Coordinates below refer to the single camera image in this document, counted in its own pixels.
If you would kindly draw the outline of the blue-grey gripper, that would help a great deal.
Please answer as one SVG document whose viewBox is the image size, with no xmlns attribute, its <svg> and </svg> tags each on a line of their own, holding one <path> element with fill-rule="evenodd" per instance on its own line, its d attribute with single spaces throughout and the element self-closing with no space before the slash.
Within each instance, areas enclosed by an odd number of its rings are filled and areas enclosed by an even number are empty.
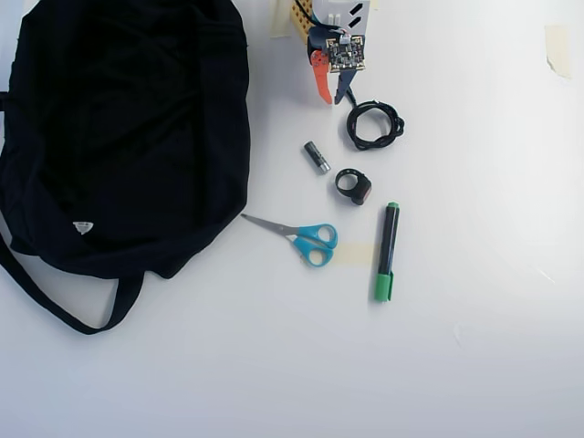
<svg viewBox="0 0 584 438">
<path fill-rule="evenodd" d="M 329 57 L 322 51 L 326 46 L 328 30 L 313 26 L 308 30 L 307 50 L 310 55 L 310 64 L 316 80 L 319 96 L 329 105 L 332 104 L 332 97 L 329 91 L 328 73 Z M 347 94 L 350 83 L 356 76 L 356 70 L 342 70 L 339 72 L 339 81 L 337 86 L 334 102 L 338 105 Z"/>
</svg>

